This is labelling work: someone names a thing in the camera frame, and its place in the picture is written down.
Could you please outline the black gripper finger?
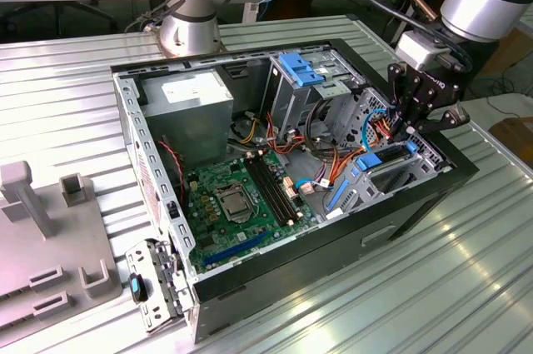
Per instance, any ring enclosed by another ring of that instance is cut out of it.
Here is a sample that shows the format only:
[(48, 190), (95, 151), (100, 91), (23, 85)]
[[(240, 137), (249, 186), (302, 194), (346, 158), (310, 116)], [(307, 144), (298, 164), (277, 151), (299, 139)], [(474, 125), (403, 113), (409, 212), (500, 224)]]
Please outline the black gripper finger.
[(461, 106), (448, 107), (439, 120), (421, 119), (414, 124), (414, 130), (419, 134), (441, 132), (461, 127), (471, 120), (470, 114)]
[(391, 137), (393, 141), (401, 141), (406, 138), (408, 127), (416, 124), (416, 103), (414, 93), (416, 85), (409, 78), (411, 72), (407, 71), (404, 63), (392, 63), (387, 68), (388, 84), (392, 90), (390, 118)]

